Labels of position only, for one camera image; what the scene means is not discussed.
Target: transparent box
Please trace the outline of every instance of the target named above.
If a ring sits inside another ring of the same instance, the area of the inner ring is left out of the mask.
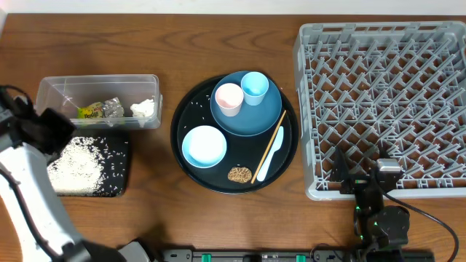
[[[77,119],[78,108],[118,98],[125,117]],[[154,99],[154,113],[133,117],[130,107],[146,99]],[[154,129],[160,126],[162,95],[155,75],[56,76],[42,79],[36,99],[41,114],[53,108],[68,117],[78,128]]]

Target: wooden stick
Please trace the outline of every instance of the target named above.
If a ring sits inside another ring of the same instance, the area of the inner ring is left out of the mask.
[[[250,181],[250,183],[254,183],[256,181],[257,174],[259,173],[259,170],[262,167],[262,164],[264,163],[265,157],[267,156],[267,153],[269,153],[270,146],[274,143],[275,136],[277,136],[278,129],[280,128],[280,125],[282,124],[283,119],[285,118],[286,115],[286,110],[283,111],[282,117],[280,118],[277,126],[275,127],[274,134],[272,135],[272,138],[270,138],[269,145],[267,146],[267,149],[264,152],[264,155],[262,156],[261,161],[259,162],[259,166],[256,169],[256,172],[254,173],[253,180]]]

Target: table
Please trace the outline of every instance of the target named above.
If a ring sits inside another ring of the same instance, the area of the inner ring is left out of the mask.
[[[63,197],[71,220],[91,241],[110,247],[142,236],[152,247],[311,250],[349,246],[352,201],[313,202],[304,194],[301,150],[273,184],[253,194],[209,191],[185,175],[170,147],[170,124],[197,83],[240,70],[272,76],[299,114],[292,47],[304,23],[462,20],[466,17],[319,15],[8,15],[0,40],[0,82],[35,96],[46,76],[156,74],[164,96],[162,126],[132,134],[127,192],[117,198]],[[466,242],[466,199],[408,200]],[[19,261],[20,246],[0,204],[0,260]],[[446,261],[453,239],[411,212],[411,249]],[[466,260],[460,250],[458,261]]]

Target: cookie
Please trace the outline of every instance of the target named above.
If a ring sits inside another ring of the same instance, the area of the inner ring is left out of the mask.
[[[246,183],[253,177],[253,173],[247,167],[233,167],[228,172],[228,179],[238,183]]]

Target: pink cup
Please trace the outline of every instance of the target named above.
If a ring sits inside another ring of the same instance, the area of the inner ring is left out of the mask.
[[[236,116],[245,98],[237,84],[222,84],[216,91],[216,103],[225,116]]]

